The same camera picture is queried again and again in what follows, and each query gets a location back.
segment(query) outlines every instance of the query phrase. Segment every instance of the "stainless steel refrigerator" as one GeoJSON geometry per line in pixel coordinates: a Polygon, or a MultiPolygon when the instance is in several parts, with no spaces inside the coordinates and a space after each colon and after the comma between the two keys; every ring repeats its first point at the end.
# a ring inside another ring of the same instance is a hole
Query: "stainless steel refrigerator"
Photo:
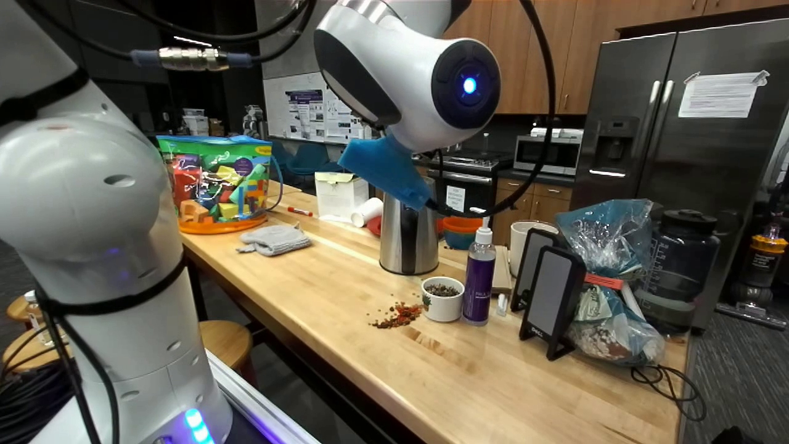
{"type": "Polygon", "coordinates": [[[789,150],[789,20],[603,43],[572,207],[648,197],[717,217],[705,329],[752,207],[789,150]]]}

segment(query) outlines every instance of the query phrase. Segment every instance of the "wooden table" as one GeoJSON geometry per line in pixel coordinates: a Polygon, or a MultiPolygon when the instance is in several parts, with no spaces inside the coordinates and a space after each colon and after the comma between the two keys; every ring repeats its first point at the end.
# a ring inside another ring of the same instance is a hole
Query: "wooden table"
{"type": "MultiPolygon", "coordinates": [[[[316,213],[294,188],[289,204],[316,213]]],[[[184,235],[184,247],[423,441],[677,441],[673,402],[578,352],[544,361],[540,340],[517,340],[521,315],[373,329],[387,307],[413,303],[421,279],[381,272],[363,229],[284,209],[276,223],[302,226],[313,247],[276,258],[237,254],[239,235],[184,235]]],[[[464,279],[464,252],[439,254],[434,275],[464,279]]],[[[664,363],[683,369],[686,344],[670,340],[664,363]]]]}

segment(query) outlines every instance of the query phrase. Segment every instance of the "appliance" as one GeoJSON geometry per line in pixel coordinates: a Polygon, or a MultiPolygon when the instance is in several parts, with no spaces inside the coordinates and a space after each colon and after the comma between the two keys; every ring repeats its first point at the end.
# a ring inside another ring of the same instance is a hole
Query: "appliance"
{"type": "Polygon", "coordinates": [[[752,207],[782,175],[787,101],[789,20],[599,48],[572,207],[648,197],[659,213],[717,219],[720,252],[692,331],[708,326],[752,207]]]}
{"type": "Polygon", "coordinates": [[[509,152],[460,149],[427,161],[427,175],[434,180],[435,201],[468,213],[471,207],[495,204],[495,172],[512,166],[509,152]]]}
{"type": "MultiPolygon", "coordinates": [[[[582,129],[551,129],[543,175],[575,178],[582,139],[585,139],[582,129]]],[[[532,129],[528,135],[517,135],[512,167],[524,172],[534,171],[534,164],[543,152],[543,141],[544,141],[544,129],[532,129]]]]}

